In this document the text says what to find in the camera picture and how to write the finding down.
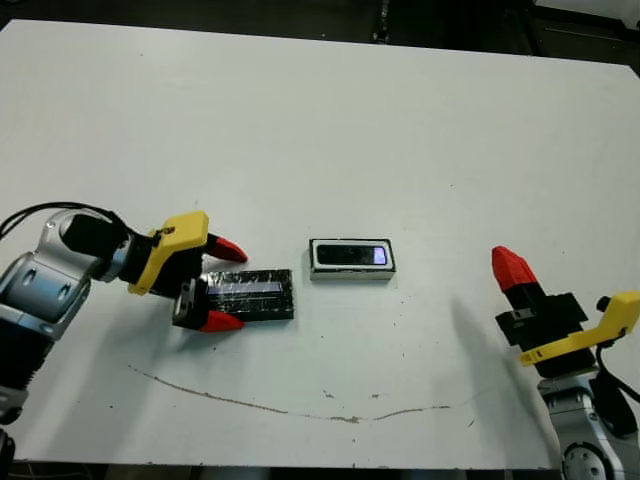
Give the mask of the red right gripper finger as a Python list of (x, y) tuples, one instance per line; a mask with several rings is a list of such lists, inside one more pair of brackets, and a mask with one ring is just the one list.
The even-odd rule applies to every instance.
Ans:
[(524, 300), (524, 303), (538, 303), (544, 299), (545, 292), (526, 260), (521, 256), (519, 257), (521, 258), (522, 266), (525, 269), (525, 283), (522, 285), (522, 299)]
[(494, 278), (513, 309), (521, 309), (522, 285), (525, 283), (525, 269), (521, 258), (504, 246), (492, 249), (492, 270)]

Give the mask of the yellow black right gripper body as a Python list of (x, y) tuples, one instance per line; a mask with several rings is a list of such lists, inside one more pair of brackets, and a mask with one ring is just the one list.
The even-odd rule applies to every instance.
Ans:
[(587, 316), (571, 293), (547, 295), (542, 290), (507, 290), (511, 309), (496, 316), (507, 342), (521, 350), (523, 366), (533, 366), (543, 378), (591, 368), (591, 349), (615, 341), (639, 320), (639, 293), (627, 291), (598, 302), (602, 317), (585, 330)]

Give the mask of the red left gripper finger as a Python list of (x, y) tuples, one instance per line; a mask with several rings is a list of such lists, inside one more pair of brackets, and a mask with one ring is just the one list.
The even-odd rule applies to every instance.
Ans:
[(248, 261), (247, 254), (228, 239), (209, 233), (202, 255), (217, 260), (243, 264)]
[(225, 312), (210, 310), (205, 318), (205, 322), (198, 328), (204, 333), (221, 333), (241, 330), (245, 323), (238, 318)]

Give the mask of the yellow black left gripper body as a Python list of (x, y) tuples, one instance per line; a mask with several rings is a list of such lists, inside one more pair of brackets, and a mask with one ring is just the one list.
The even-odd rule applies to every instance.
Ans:
[(149, 235), (134, 235), (124, 267), (128, 292), (173, 301), (172, 323), (193, 329), (189, 319), (202, 256), (208, 241), (208, 215), (202, 210), (173, 216)]

